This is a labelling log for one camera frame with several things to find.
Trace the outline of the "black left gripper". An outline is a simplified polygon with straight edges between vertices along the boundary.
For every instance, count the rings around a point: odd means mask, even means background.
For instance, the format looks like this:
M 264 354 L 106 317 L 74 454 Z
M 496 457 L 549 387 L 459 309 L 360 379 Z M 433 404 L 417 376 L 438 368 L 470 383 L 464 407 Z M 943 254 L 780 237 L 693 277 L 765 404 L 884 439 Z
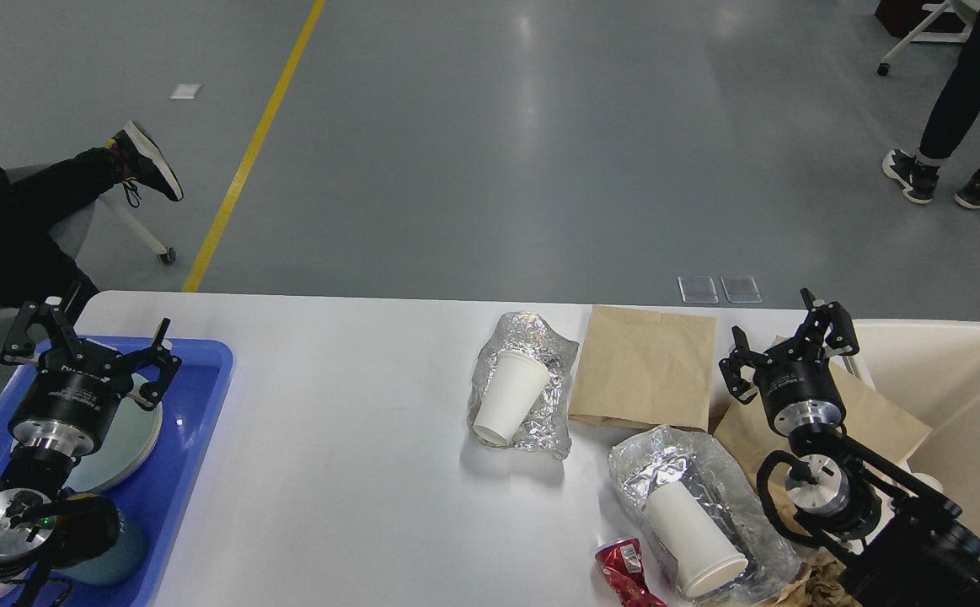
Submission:
M 81 289 L 74 282 L 61 298 L 24 301 L 3 343 L 1 365 L 41 372 L 9 419 L 9 434 L 21 447 L 67 457 L 96 453 L 123 397 L 131 397 L 140 410 L 154 411 L 181 368 L 181 358 L 165 346 L 170 318 L 162 318 L 149 346 L 107 363 L 107 378 L 79 373 L 84 346 L 67 308 L 80 300 Z M 156 368 L 158 377 L 135 387 L 135 373 L 146 368 Z

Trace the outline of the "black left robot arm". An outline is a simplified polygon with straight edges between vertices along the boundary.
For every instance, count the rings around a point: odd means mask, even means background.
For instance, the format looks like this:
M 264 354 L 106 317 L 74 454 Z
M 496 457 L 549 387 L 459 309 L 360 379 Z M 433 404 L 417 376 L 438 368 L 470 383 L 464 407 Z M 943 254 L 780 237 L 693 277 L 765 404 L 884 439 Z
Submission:
M 128 353 L 82 338 L 68 312 L 78 292 L 24 301 L 0 352 L 1 364 L 36 369 L 9 419 L 15 445 L 0 475 L 0 584 L 20 587 L 19 606 L 34 604 L 53 572 L 67 594 L 74 583 L 123 583 L 149 550 L 139 523 L 68 480 L 102 449 L 123 400 L 156 410 L 182 361 L 163 342 L 169 319 Z

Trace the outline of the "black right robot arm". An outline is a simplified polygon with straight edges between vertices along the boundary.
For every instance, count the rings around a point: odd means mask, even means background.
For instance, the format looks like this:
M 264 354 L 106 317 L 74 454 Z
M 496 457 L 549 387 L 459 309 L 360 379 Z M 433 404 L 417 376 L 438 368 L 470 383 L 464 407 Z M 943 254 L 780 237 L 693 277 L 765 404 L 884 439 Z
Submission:
M 830 360 L 859 353 L 852 316 L 809 289 L 801 298 L 808 312 L 794 335 L 754 351 L 733 327 L 718 362 L 733 399 L 759 397 L 789 442 L 758 468 L 764 515 L 787 540 L 840 561 L 841 587 L 863 606 L 980 606 L 980 538 L 962 508 L 848 434 Z

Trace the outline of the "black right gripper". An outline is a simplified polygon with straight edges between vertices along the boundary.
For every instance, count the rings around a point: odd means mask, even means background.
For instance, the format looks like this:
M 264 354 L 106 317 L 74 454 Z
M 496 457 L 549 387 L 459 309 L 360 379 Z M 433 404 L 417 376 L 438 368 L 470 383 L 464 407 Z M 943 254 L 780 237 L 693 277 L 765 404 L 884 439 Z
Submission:
M 806 287 L 801 289 L 801 298 L 806 317 L 796 334 L 781 343 L 781 354 L 788 362 L 770 367 L 774 358 L 753 351 L 739 326 L 732 327 L 730 353 L 718 362 L 733 399 L 747 405 L 759 391 L 769 426 L 786 438 L 806 424 L 843 424 L 845 406 L 826 361 L 860 352 L 852 316 L 839 301 L 825 303 Z M 754 383 L 742 377 L 743 368 L 755 370 Z

